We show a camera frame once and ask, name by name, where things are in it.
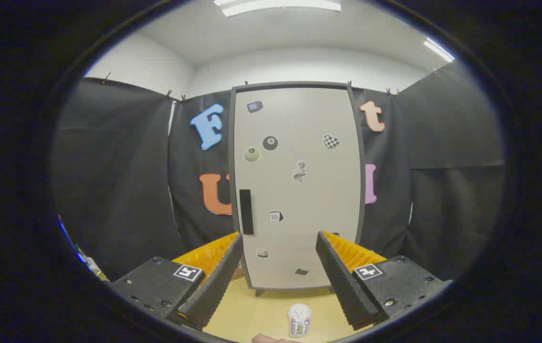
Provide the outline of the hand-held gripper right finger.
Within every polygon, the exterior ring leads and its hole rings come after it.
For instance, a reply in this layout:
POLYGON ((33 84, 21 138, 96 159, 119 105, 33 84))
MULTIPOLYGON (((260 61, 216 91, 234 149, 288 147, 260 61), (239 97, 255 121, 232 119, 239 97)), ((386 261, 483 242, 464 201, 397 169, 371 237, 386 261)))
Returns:
POLYGON ((318 233, 315 251, 355 330, 415 310, 452 283, 404 255, 385 258, 330 232, 318 233))

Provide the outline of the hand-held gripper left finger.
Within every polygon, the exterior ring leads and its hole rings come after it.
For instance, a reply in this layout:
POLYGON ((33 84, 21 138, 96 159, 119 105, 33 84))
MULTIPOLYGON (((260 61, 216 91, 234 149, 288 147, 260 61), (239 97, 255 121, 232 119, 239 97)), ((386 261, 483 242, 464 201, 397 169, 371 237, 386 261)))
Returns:
POLYGON ((143 312, 201 331, 216 312, 242 253, 242 234, 234 232, 173 260, 155 256, 109 285, 143 312))

